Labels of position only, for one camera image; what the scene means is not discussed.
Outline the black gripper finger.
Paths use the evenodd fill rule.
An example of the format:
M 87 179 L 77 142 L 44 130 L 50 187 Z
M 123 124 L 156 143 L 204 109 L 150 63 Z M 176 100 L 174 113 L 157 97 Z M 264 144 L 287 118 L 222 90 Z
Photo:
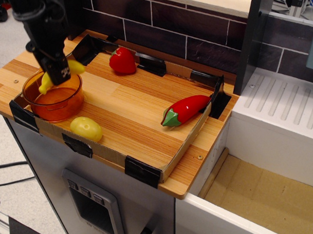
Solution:
M 71 79 L 68 60 L 63 53 L 56 54 L 54 57 L 43 56 L 40 59 L 40 65 L 56 86 Z

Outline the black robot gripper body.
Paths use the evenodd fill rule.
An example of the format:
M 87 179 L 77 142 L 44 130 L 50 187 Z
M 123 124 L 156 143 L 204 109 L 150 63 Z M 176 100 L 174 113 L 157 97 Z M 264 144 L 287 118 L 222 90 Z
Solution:
M 64 7 L 22 8 L 22 22 L 30 43 L 27 49 L 39 62 L 65 60 L 64 40 L 67 37 Z

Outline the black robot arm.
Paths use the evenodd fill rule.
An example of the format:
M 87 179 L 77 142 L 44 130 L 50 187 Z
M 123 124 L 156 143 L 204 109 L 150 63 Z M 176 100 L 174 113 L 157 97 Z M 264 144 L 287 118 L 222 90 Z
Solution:
M 29 36 L 26 50 L 33 53 L 54 85 L 71 78 L 64 54 L 68 36 L 66 10 L 60 0 L 9 0 L 13 17 L 24 25 Z

